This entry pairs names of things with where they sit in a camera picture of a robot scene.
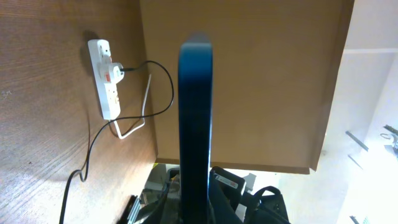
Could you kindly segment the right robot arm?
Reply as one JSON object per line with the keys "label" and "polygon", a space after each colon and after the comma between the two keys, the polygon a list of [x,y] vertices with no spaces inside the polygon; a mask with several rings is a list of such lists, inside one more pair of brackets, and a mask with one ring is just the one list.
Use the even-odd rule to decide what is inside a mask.
{"label": "right robot arm", "polygon": [[209,199],[216,223],[289,224],[281,191],[263,187],[254,194],[244,190],[246,181],[218,166],[210,170]]}

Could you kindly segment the blue screen smartphone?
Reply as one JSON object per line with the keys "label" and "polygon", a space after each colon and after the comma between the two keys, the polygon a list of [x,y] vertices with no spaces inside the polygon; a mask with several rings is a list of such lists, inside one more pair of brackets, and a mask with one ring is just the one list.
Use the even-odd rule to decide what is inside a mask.
{"label": "blue screen smartphone", "polygon": [[178,121],[183,223],[208,223],[213,52],[204,34],[190,36],[178,57]]}

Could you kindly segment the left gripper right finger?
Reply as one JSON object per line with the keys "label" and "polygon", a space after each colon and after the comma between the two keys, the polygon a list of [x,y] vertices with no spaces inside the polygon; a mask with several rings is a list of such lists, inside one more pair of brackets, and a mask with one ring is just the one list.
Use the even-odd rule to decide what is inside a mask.
{"label": "left gripper right finger", "polygon": [[209,184],[209,198],[216,224],[234,224],[236,215],[218,184]]}

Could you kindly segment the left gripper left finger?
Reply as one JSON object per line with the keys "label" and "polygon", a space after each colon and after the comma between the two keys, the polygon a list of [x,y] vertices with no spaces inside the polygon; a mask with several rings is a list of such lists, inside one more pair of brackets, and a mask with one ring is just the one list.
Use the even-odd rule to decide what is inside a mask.
{"label": "left gripper left finger", "polygon": [[180,183],[169,182],[161,191],[160,198],[143,207],[133,195],[123,211],[118,224],[178,224],[180,223]]}

